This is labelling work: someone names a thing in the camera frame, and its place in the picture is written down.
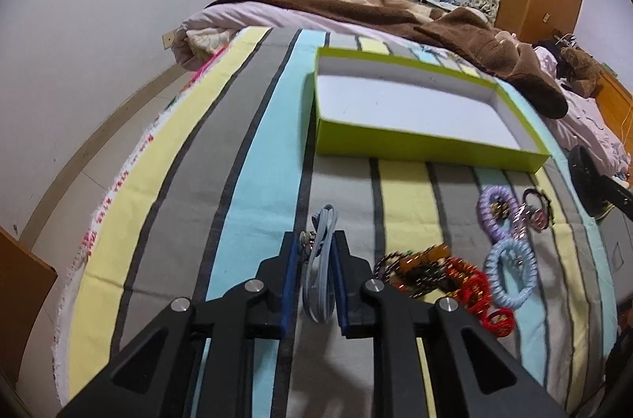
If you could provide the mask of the wooden bed headboard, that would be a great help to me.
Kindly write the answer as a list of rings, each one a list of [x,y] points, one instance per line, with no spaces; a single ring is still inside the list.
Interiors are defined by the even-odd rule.
[[[632,94],[618,77],[603,66],[594,94],[606,125],[632,154]]]

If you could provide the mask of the brown teddy bear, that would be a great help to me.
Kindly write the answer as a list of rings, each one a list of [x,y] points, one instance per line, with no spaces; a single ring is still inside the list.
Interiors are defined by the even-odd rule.
[[[578,47],[563,47],[557,65],[557,78],[577,95],[589,99],[597,91],[601,64]]]

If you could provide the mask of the brown fleece blanket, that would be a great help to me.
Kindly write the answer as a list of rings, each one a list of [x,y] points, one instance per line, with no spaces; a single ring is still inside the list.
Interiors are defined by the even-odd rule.
[[[569,110],[559,87],[541,70],[532,47],[494,28],[471,8],[460,6],[443,13],[412,0],[215,0],[211,4],[244,2],[305,12],[442,47],[512,85],[546,118],[561,119]]]

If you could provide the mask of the striped bed sheet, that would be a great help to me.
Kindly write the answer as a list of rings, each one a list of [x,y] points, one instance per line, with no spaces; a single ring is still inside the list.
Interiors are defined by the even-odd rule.
[[[321,47],[477,70],[448,50],[364,36],[247,27],[206,62],[152,122],[93,214],[60,303],[58,397],[69,402],[176,297],[204,301],[253,276],[286,232],[329,203],[353,253],[369,262],[447,243],[482,265],[491,243],[479,194],[540,188],[553,226],[531,232],[538,283],[504,347],[565,409],[602,383],[617,333],[598,224],[573,188],[567,155],[530,103],[501,85],[550,156],[536,173],[315,151]]]

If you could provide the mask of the green shallow box tray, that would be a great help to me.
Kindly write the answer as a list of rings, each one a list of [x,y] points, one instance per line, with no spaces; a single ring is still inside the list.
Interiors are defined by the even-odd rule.
[[[321,47],[315,151],[536,173],[550,153],[500,80],[476,70]]]

